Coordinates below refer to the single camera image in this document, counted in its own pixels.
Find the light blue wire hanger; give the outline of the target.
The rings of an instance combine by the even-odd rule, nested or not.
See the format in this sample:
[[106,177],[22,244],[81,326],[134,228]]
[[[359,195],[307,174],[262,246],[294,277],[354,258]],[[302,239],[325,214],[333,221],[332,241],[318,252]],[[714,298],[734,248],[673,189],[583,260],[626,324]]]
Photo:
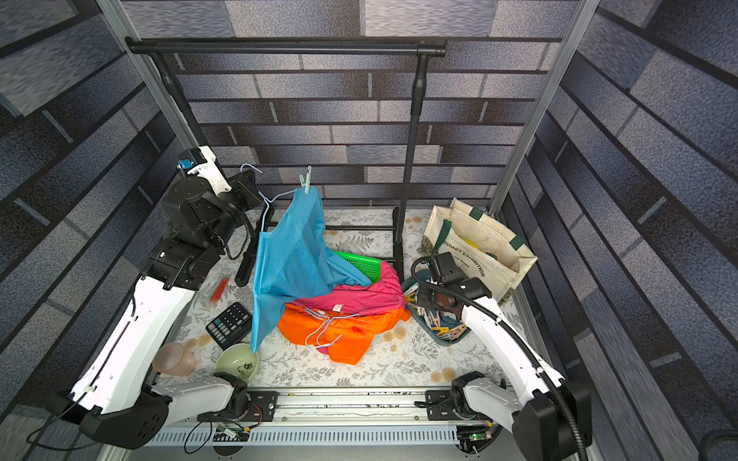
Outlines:
[[[253,164],[250,164],[250,163],[242,163],[242,165],[240,165],[240,167],[239,167],[239,171],[240,172],[243,172],[245,167],[250,168],[251,170],[255,171],[258,174],[263,174],[263,171],[261,169],[255,167]],[[286,197],[289,194],[293,194],[296,191],[297,191],[297,188],[292,189],[292,190],[288,190],[286,192],[282,192],[282,193],[279,193],[279,194],[275,195],[273,198],[268,198],[262,192],[259,192],[259,197],[261,197],[261,199],[263,199],[263,203],[264,203],[263,215],[261,215],[261,227],[259,228],[259,231],[260,232],[264,232],[265,231],[265,224],[267,222],[267,216],[266,215],[272,209],[273,203],[275,201],[277,201],[278,199],[282,198],[282,197]]]

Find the white clothespin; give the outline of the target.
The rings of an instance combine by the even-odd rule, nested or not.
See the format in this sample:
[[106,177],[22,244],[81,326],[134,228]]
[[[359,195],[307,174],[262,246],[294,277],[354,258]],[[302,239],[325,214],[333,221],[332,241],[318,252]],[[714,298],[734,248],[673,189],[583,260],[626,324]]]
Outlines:
[[311,170],[312,166],[309,165],[306,173],[299,176],[300,186],[305,191],[305,194],[309,194],[311,191]]

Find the blue t-shirt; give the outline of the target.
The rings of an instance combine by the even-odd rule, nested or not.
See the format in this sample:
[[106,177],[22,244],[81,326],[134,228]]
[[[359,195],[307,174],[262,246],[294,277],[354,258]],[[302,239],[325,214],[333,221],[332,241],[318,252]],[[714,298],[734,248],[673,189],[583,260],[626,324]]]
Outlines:
[[365,274],[326,246],[325,230],[321,196],[312,186],[294,190],[276,228],[259,234],[253,273],[254,353],[278,326],[287,303],[328,295],[338,285],[371,284]]

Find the orange garment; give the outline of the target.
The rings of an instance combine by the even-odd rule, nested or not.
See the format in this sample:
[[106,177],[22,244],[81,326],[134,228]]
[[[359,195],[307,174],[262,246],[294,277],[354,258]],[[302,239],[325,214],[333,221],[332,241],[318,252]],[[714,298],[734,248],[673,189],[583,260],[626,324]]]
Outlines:
[[389,332],[411,313],[393,309],[377,315],[341,314],[299,307],[288,303],[278,324],[291,343],[317,350],[334,362],[357,365],[374,337]]

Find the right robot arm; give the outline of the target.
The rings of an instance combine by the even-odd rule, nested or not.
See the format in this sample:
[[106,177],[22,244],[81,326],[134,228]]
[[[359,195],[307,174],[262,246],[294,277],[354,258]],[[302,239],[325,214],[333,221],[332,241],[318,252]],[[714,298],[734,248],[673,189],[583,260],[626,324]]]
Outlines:
[[495,383],[481,373],[453,381],[450,405],[463,419],[483,418],[510,432],[527,460],[590,458],[593,442],[591,391],[563,378],[509,324],[484,285],[468,279],[443,286],[415,282],[430,295],[443,294],[453,303],[431,301],[429,308],[455,315],[486,346],[512,385]]

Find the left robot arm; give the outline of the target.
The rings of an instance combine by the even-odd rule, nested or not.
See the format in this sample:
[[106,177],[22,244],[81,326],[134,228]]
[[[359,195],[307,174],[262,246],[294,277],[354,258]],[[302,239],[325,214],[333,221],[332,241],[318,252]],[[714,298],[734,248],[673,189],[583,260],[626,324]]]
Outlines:
[[139,449],[162,428],[186,418],[220,423],[251,407],[247,384],[228,373],[182,388],[149,386],[146,378],[171,327],[228,253],[240,227],[254,230],[247,212],[261,204],[252,170],[215,188],[202,173],[169,189],[161,206],[173,231],[149,255],[131,301],[90,370],[48,409],[95,443]]

